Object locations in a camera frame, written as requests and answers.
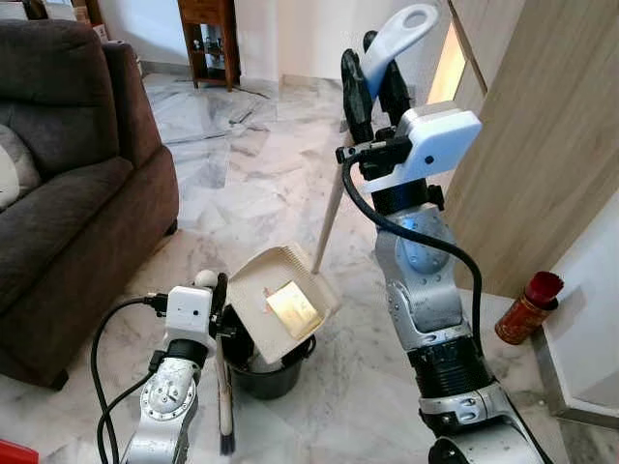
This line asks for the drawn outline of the beige dustpan with wooden handle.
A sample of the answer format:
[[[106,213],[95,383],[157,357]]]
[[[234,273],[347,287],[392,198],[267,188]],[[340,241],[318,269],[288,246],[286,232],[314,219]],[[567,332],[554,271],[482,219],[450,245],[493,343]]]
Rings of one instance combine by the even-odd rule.
[[[407,6],[379,31],[407,34],[408,48],[432,30],[438,18],[437,6]],[[342,194],[343,181],[336,178],[318,251],[309,265],[297,245],[275,246],[257,253],[231,278],[229,301],[267,365],[274,365],[304,343],[340,309],[340,300],[319,267]]]

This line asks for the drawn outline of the light wooden wardrobe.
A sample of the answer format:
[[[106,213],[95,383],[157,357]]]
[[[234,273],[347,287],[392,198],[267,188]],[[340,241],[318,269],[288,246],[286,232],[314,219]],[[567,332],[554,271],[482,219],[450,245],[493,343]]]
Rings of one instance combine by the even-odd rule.
[[[552,269],[616,189],[618,16],[607,0],[453,0],[476,70],[457,102],[483,128],[446,218],[484,292]]]

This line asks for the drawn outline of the light grey cushion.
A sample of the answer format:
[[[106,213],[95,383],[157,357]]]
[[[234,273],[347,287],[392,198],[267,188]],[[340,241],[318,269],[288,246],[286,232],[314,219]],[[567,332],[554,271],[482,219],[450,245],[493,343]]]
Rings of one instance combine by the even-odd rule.
[[[0,125],[0,212],[42,184],[25,141],[12,128]]]

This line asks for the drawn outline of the black plastic bucket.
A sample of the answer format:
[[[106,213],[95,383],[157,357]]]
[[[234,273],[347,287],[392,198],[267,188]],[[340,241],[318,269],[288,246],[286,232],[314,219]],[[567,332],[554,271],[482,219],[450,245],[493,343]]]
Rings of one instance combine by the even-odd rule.
[[[292,352],[283,355],[280,368],[269,372],[255,372],[251,370],[251,357],[255,354],[255,346],[247,329],[243,327],[243,334],[222,341],[222,353],[230,368],[231,385],[256,399],[280,398],[295,388],[301,363],[314,349],[315,335],[311,335]]]

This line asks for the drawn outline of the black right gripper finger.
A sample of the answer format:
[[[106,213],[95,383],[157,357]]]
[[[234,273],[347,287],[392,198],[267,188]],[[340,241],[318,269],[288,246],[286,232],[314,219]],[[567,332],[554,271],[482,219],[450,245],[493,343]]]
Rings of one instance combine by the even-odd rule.
[[[368,31],[363,36],[363,128],[372,127],[375,102],[393,126],[411,107],[406,81],[397,63],[398,55],[407,48],[407,36],[390,31]]]
[[[340,59],[341,84],[343,84],[343,111],[353,143],[374,140],[372,105],[374,99],[368,89],[367,77],[360,66],[360,57],[354,49],[346,49]]]

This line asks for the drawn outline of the small wooden cabinet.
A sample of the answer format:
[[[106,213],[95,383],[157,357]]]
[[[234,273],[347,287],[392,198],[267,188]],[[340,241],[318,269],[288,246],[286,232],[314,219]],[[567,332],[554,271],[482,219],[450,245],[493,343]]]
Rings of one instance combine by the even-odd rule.
[[[200,83],[218,84],[231,92],[242,75],[234,1],[176,0],[176,3],[194,87],[198,88]]]

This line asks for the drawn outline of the brown fabric sofa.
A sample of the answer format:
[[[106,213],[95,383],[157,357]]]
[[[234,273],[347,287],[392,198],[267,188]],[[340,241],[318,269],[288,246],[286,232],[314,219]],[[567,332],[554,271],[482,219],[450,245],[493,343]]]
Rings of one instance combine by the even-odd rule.
[[[180,193],[135,52],[70,19],[0,19],[0,146],[39,184],[0,208],[0,375],[59,390]]]

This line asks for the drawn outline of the red patterned can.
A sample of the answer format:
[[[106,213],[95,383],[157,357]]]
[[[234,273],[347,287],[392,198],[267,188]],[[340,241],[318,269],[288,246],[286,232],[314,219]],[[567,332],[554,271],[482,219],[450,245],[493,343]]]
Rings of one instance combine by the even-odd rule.
[[[535,273],[523,287],[521,296],[513,301],[507,313],[495,323],[495,334],[504,343],[523,343],[558,308],[558,295],[562,290],[560,275]]]

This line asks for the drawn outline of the red plastic object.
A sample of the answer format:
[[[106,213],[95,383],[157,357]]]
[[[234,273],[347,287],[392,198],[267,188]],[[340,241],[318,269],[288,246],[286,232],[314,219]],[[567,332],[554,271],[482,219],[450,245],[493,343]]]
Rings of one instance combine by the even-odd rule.
[[[40,464],[38,451],[0,439],[0,464]]]

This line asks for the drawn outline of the wooden handled hand brush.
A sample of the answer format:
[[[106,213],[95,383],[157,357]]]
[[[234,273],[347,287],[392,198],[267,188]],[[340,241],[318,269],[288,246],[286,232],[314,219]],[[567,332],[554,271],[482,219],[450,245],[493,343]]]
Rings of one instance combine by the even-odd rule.
[[[213,290],[217,273],[211,270],[200,271],[194,278],[194,284]],[[233,385],[231,385],[230,368],[222,353],[222,339],[216,339],[217,381],[218,381],[218,421],[220,422],[220,455],[230,456],[236,450],[235,420],[233,412]]]

